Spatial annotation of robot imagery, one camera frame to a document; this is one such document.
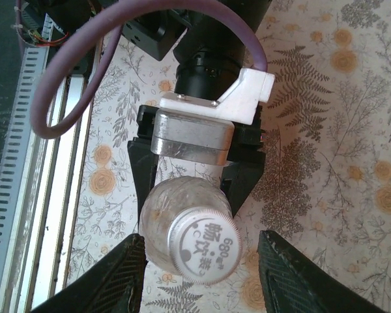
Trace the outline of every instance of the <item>wire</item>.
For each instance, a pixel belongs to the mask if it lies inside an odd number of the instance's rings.
[[[122,24],[150,12],[182,9],[200,12],[222,22],[242,41],[253,57],[257,70],[267,71],[267,57],[249,26],[230,8],[217,0],[127,0],[119,1],[88,21],[55,54],[38,84],[31,106],[33,131],[54,139],[68,131],[93,99],[120,39]],[[49,127],[47,113],[58,87],[71,68],[107,33],[113,31],[102,60],[74,109],[58,124]]]
[[[67,32],[63,38],[60,38],[60,39],[57,39],[57,40],[54,40],[54,41],[46,40],[42,36],[38,36],[38,35],[35,35],[35,34],[32,34],[32,35],[33,35],[33,37],[35,37],[37,40],[43,42],[44,44],[54,44],[54,45],[58,46],[58,45],[64,43],[64,40],[68,38],[69,33]]]
[[[25,45],[29,47],[56,47],[64,44],[65,40],[68,38],[69,33],[66,33],[63,38],[54,40],[54,41],[49,41],[40,36],[39,33],[35,31],[26,28],[25,26],[22,25],[22,8],[21,8],[21,1],[16,0],[16,6],[14,7],[14,10],[16,12],[16,24],[13,25],[12,27],[15,28],[16,34],[18,35],[18,40],[19,40],[19,48],[20,48],[20,53],[24,55],[25,52]],[[32,42],[28,42],[23,38],[23,32],[27,33],[29,37],[31,37]]]

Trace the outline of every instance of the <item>white 3d-printed bracket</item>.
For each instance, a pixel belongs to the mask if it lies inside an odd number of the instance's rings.
[[[242,68],[238,79],[217,101],[167,93],[160,107],[251,125],[258,102],[268,102],[274,80],[272,74]]]

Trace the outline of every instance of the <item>red wire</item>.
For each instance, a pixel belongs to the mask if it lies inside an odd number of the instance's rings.
[[[54,40],[54,41],[47,41],[47,40],[44,40],[43,38],[40,38],[40,37],[37,37],[37,36],[35,36],[35,38],[40,40],[40,41],[42,41],[46,45],[48,45],[48,44],[60,44],[61,41],[63,41],[64,39],[66,39],[68,37],[68,35],[69,35],[69,33],[67,32],[63,38],[60,38],[60,39],[57,39],[57,40]]]

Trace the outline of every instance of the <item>fern pattern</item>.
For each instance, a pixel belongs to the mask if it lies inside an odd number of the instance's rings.
[[[382,217],[372,216],[368,223],[361,218],[355,220],[353,240],[356,243],[369,246],[372,257],[386,255],[391,257],[391,228],[385,229],[385,220]],[[367,298],[372,303],[384,307],[391,312],[391,262],[383,258],[378,264],[376,272],[362,279],[362,286],[353,286],[352,289]]]
[[[320,168],[320,162],[315,159],[313,145],[300,138],[283,147],[278,129],[267,133],[263,150],[267,154],[268,170],[252,196],[264,202],[261,223],[284,237],[292,237],[304,230],[298,217],[311,209],[306,194],[308,186],[303,180]]]
[[[341,8],[342,19],[350,27],[369,28],[381,19],[374,13],[374,9],[379,8],[382,2],[384,0],[353,0],[351,4]]]
[[[319,73],[310,63],[312,54],[304,54],[305,46],[295,46],[291,50],[276,50],[283,58],[273,60],[270,64],[278,65],[281,69],[276,73],[275,82],[282,87],[276,88],[276,95],[268,108],[283,106],[278,118],[292,117],[285,125],[294,127],[300,125],[299,132],[305,132],[306,137],[320,141],[323,121],[322,113],[328,111],[330,101],[321,95],[332,91],[321,82],[330,78]]]
[[[327,138],[332,142],[332,155],[323,155],[327,177],[323,188],[333,190],[329,202],[339,207],[352,206],[352,201],[344,196],[343,189],[350,188],[347,180],[336,169],[334,162],[353,162],[370,149],[365,133],[371,128],[371,118],[387,105],[387,92],[390,82],[381,75],[367,71],[362,85],[350,81],[339,82],[336,88],[340,108],[335,112],[333,123],[328,127]]]
[[[158,162],[158,171],[156,179],[164,181],[166,179],[177,178],[186,175],[187,168],[182,164],[178,164],[176,160],[161,156]]]
[[[126,44],[119,44],[120,49],[126,52],[125,56],[121,58],[123,63],[127,66],[129,70],[133,70],[136,76],[142,83],[145,81],[141,78],[141,63],[144,58],[144,55],[137,55],[137,47],[130,42]]]
[[[115,120],[113,129],[115,132],[113,141],[114,147],[120,147],[129,136],[128,126],[136,120],[138,114],[137,102],[140,100],[140,88],[137,81],[129,82],[129,90],[122,93],[117,99],[116,113],[119,117]]]
[[[126,72],[117,65],[108,68],[107,74],[104,76],[98,91],[94,95],[93,112],[99,108],[101,103],[112,100],[119,94],[122,78],[125,76]]]
[[[287,12],[293,3],[294,0],[274,0],[272,2],[272,9],[275,11]]]
[[[200,309],[197,307],[196,302],[202,298],[203,295],[196,295],[189,292],[189,289],[193,285],[192,282],[183,282],[180,286],[158,287],[159,290],[168,294],[170,298],[151,301],[145,303],[145,306],[157,306],[170,313],[200,313]]]

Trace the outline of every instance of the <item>slotted metal channel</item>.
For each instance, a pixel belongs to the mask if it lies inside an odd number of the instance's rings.
[[[52,30],[47,17],[42,36],[51,38]],[[62,138],[43,140],[31,131],[30,105],[47,58],[48,48],[25,51],[0,167],[0,313],[28,312],[66,284],[91,109]],[[86,85],[82,76],[62,82],[51,125],[74,107]]]
[[[47,49],[28,48],[25,51],[0,164],[0,285],[31,137],[29,107],[46,56]]]

